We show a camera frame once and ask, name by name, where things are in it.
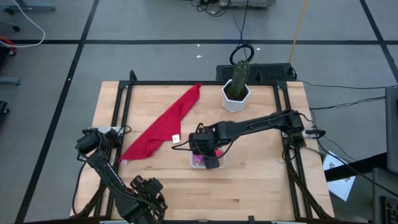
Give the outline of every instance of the red cloth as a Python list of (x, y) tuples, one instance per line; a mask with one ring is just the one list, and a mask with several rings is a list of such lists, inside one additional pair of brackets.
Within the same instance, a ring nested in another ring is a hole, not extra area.
[(149, 128), (121, 156), (122, 160), (145, 159), (151, 156), (164, 141), (171, 141), (174, 134), (181, 136), (181, 120), (198, 101), (201, 84), (194, 85)]

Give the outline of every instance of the cactus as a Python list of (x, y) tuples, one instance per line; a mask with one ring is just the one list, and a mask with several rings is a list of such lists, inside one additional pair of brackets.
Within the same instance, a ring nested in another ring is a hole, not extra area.
[(234, 68), (232, 82), (227, 88), (226, 94), (230, 100), (243, 100), (245, 95), (245, 84), (250, 73), (249, 62), (239, 61)]

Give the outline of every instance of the wooden table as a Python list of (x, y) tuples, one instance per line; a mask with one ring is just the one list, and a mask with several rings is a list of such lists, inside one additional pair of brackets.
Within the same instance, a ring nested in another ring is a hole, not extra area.
[[(134, 85), (127, 119), (132, 132), (124, 137), (123, 152), (190, 87)], [(230, 113), (222, 106), (221, 86), (203, 85), (200, 99), (182, 121), (182, 141), (200, 122), (210, 125), (229, 119), (244, 121), (276, 112), (271, 86), (249, 88), (251, 96), (245, 109)], [(290, 82), (288, 88), (292, 108), (310, 118), (303, 84)], [(117, 89), (118, 82), (103, 82), (93, 126), (110, 126)], [(279, 94), (284, 107), (282, 91)], [(311, 126), (304, 119), (303, 123), (306, 128)], [(306, 142), (308, 147), (318, 149), (316, 140), (306, 139)], [(256, 220), (294, 220), (286, 166), (281, 158), (280, 131), (272, 129), (241, 136), (226, 155), (226, 166), (222, 169), (193, 169), (190, 153), (173, 151), (171, 146), (172, 142), (164, 142), (152, 157), (120, 164), (119, 168), (119, 175), (126, 185), (136, 175), (160, 180), (169, 206), (166, 220), (247, 220), (249, 215), (254, 215)], [(301, 153), (309, 191), (325, 211), (334, 216), (320, 156), (308, 149), (302, 149)], [(86, 166), (76, 196), (78, 211), (95, 193), (99, 182), (96, 172)], [(302, 194), (298, 188), (297, 193), (300, 213), (304, 217)], [(101, 214), (105, 213), (107, 198), (108, 192), (104, 195)], [(121, 218), (116, 208), (113, 208), (113, 218)]]

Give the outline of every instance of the white pot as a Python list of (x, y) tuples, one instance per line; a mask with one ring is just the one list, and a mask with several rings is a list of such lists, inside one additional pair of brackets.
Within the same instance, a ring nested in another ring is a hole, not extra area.
[(226, 96), (225, 92), (224, 92), (224, 89), (231, 82), (232, 82), (232, 80), (228, 80), (228, 82), (225, 83), (223, 89), (221, 90), (223, 92), (223, 106), (227, 110), (229, 110), (230, 112), (237, 112), (237, 111), (239, 111), (239, 110), (244, 108), (244, 104), (245, 104), (246, 100), (248, 99), (248, 97), (250, 95), (250, 90), (249, 90), (248, 86), (245, 85), (247, 94), (246, 94), (246, 97), (242, 101), (229, 100), (228, 97)]

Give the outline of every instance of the gray floor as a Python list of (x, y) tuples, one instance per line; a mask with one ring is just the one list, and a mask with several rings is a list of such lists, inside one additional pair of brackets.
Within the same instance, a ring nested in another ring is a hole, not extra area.
[[(48, 40), (78, 40), (93, 0), (50, 1), (55, 12), (30, 12), (47, 33)], [(366, 1), (386, 40), (398, 40), (398, 2)], [(250, 9), (245, 39), (291, 40), (303, 5), (301, 1), (278, 0), (266, 11)], [(244, 11), (235, 10), (241, 23)], [(0, 19), (18, 23), (15, 34), (0, 26), (0, 34), (12, 39), (39, 39), (40, 32), (20, 14), (0, 14)], [(238, 39), (239, 33), (228, 11), (212, 18), (196, 12), (189, 1), (100, 0), (88, 39), (172, 40)], [(376, 40), (359, 1), (310, 1), (299, 34), (300, 40)], [(63, 83), (76, 52), (76, 45), (41, 45), (18, 51), (1, 75), (17, 75), (22, 85), (0, 86), (0, 100), (9, 102), (11, 113), (0, 133), (0, 222), (15, 220)], [(229, 64), (233, 44), (175, 45), (85, 45), (49, 154), (39, 179), (26, 221), (66, 218), (80, 163), (75, 141), (90, 126), (102, 81), (126, 79), (133, 69), (140, 80), (214, 80), (215, 67)], [(254, 63), (289, 61), (290, 45), (255, 45)], [(398, 60), (398, 46), (388, 46)], [(378, 45), (298, 45), (292, 65), (300, 80), (326, 85), (395, 85), (391, 69)], [(306, 85), (311, 107), (321, 107), (383, 96), (382, 90), (325, 89)], [(315, 112), (318, 126), (328, 131), (350, 156), (362, 159), (386, 150), (384, 102)], [(346, 156), (328, 141), (322, 144)], [(361, 196), (355, 183), (349, 200)], [(346, 203), (333, 199), (339, 216), (352, 215)]]

